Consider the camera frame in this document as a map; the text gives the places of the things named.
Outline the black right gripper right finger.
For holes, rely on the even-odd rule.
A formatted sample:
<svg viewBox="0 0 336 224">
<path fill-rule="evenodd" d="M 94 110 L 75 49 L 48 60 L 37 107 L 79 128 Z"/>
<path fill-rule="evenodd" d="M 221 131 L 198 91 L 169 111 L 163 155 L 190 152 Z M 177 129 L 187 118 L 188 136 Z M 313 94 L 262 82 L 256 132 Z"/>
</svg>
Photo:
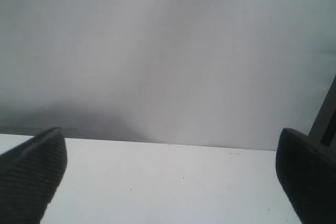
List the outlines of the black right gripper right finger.
<svg viewBox="0 0 336 224">
<path fill-rule="evenodd" d="M 301 223 L 335 223 L 335 162 L 294 130 L 282 130 L 277 178 Z"/>
</svg>

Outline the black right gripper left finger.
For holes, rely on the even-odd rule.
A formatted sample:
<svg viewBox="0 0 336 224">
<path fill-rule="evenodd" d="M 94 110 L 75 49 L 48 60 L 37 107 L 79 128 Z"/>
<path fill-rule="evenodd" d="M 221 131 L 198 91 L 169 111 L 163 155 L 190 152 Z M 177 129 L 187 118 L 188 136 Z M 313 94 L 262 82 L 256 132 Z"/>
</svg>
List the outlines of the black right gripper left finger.
<svg viewBox="0 0 336 224">
<path fill-rule="evenodd" d="M 66 170 L 66 142 L 51 128 L 1 154 L 1 223 L 40 223 Z"/>
</svg>

